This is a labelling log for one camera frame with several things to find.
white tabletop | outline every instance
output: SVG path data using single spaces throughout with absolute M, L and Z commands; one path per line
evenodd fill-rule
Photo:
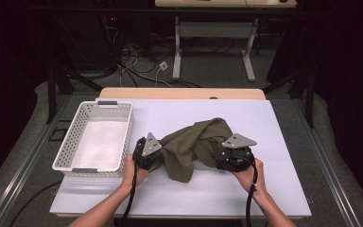
M 134 126 L 129 152 L 142 136 L 152 132 L 157 139 L 193 125 L 221 117 L 233 133 L 257 142 L 251 147 L 265 164 L 267 189 L 281 209 L 292 218 L 309 217 L 302 186 L 291 161 L 274 111 L 267 100 L 249 99 L 117 99 L 133 104 Z M 82 214 L 107 197 L 120 183 L 115 178 L 66 176 L 50 212 Z M 189 183 L 167 177 L 164 167 L 150 173 L 138 186 L 130 217 L 144 218 L 244 218 L 247 192 L 229 172 L 196 161 Z M 128 200 L 116 214 L 123 214 Z M 257 204 L 251 214 L 262 217 Z

forearm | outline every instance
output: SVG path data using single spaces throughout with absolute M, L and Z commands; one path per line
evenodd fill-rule
M 129 194 L 130 188 L 119 186 L 109 197 L 77 218 L 69 226 L 104 226 Z
M 260 197 L 254 198 L 261 208 L 271 227 L 293 227 L 296 226 L 279 208 L 268 192 Z

green fabric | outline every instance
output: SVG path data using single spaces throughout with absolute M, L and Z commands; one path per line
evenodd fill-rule
M 231 136 L 232 131 L 222 118 L 196 122 L 168 134 L 160 143 L 169 178 L 189 182 L 194 171 L 193 161 L 197 159 L 206 166 L 215 167 L 214 156 L 225 151 L 222 142 Z

white table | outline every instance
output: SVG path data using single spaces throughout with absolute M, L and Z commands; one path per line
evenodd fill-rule
M 267 188 L 281 209 L 291 218 L 311 216 L 297 173 L 290 159 L 274 111 L 267 100 L 249 99 L 117 99 L 133 104 L 134 127 L 129 151 L 142 136 L 156 138 L 192 125 L 197 121 L 222 117 L 233 133 L 258 144 L 255 157 L 265 163 Z M 107 197 L 119 184 L 115 178 L 66 176 L 50 212 L 60 216 L 85 213 Z M 247 192 L 227 171 L 196 161 L 189 183 L 167 177 L 164 167 L 150 173 L 137 188 L 130 218 L 244 218 Z M 116 215 L 122 215 L 128 200 Z M 253 217 L 263 214 L 251 204 Z
M 253 9 L 288 9 L 295 8 L 296 0 L 155 0 L 156 7 L 166 8 L 253 8 Z M 257 31 L 256 23 L 213 23 L 213 22 L 181 22 L 175 21 L 175 60 L 173 63 L 173 79 L 179 79 L 182 67 L 182 50 L 180 37 L 227 37 L 247 38 L 247 46 L 241 51 L 247 78 L 255 81 L 250 61 L 252 43 Z

white plastic basket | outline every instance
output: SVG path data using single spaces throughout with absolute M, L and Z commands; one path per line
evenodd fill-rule
M 52 168 L 73 176 L 122 177 L 132 123 L 130 103 L 82 102 Z

